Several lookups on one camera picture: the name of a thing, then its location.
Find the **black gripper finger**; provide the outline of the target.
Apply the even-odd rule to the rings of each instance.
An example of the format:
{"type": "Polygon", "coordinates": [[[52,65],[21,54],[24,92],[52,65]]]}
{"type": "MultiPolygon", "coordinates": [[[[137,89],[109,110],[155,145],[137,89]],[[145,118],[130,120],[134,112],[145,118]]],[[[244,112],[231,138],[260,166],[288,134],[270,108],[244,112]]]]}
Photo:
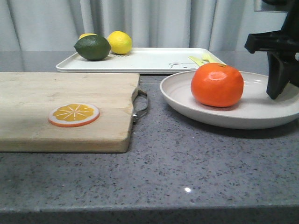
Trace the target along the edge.
{"type": "Polygon", "coordinates": [[[299,61],[296,52],[267,52],[269,74],[266,93],[276,99],[288,83],[299,86],[299,61]]]}

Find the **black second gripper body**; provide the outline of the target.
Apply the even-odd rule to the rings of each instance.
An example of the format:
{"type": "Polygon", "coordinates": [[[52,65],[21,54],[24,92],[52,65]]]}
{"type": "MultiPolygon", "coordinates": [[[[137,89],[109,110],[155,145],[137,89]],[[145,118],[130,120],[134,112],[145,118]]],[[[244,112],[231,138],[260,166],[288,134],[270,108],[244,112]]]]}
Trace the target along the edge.
{"type": "Polygon", "coordinates": [[[249,34],[245,49],[256,51],[299,51],[299,2],[297,0],[256,0],[258,12],[287,12],[285,21],[278,31],[249,34]]]}

